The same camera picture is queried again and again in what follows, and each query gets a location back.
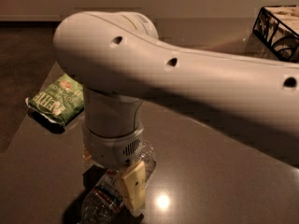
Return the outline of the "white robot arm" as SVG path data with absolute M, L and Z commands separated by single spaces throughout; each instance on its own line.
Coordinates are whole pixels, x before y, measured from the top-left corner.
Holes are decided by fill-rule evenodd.
M 172 46 L 135 12 L 73 14 L 58 25 L 53 46 L 58 64 L 83 86 L 84 145 L 106 168 L 140 153 L 144 100 L 298 163 L 295 64 Z

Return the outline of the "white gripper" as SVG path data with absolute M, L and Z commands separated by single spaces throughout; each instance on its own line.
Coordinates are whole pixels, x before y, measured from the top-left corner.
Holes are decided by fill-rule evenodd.
M 143 146 L 142 124 L 131 133 L 121 137 L 105 138 L 82 125 L 83 142 L 92 159 L 105 168 L 122 167 L 132 161 Z M 131 165 L 121 176 L 125 189 L 125 200 L 131 211 L 139 209 L 145 201 L 146 169 L 139 161 Z

